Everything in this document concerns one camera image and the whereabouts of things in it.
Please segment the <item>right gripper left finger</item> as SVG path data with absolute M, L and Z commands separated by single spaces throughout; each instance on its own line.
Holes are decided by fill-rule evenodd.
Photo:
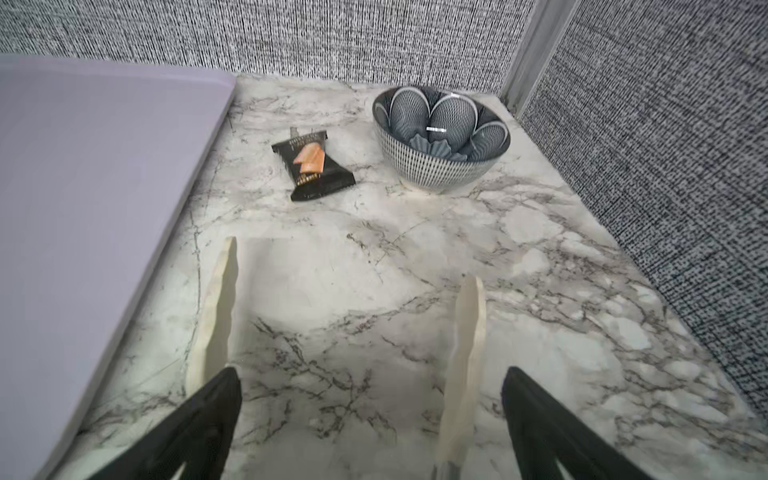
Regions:
M 237 239 L 228 237 L 213 268 L 187 360 L 185 394 L 194 395 L 228 362 L 228 342 L 239 274 Z

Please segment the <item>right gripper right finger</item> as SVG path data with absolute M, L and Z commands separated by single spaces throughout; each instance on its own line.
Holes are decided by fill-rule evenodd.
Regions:
M 435 479 L 458 479 L 474 435 L 484 369 L 487 306 L 482 280 L 469 275 L 454 308 L 454 352 L 448 365 L 444 408 L 433 467 Z

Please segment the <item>small black snack packet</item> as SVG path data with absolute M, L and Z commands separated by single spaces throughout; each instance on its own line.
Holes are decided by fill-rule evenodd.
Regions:
M 327 138 L 327 131 L 321 130 L 271 146 L 294 183 L 292 202 L 320 199 L 356 184 L 353 173 L 326 152 Z

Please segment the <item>lavender tray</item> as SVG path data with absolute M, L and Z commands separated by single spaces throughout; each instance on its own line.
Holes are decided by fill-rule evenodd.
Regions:
M 233 74 L 1 59 L 1 475 L 67 452 L 226 117 Z

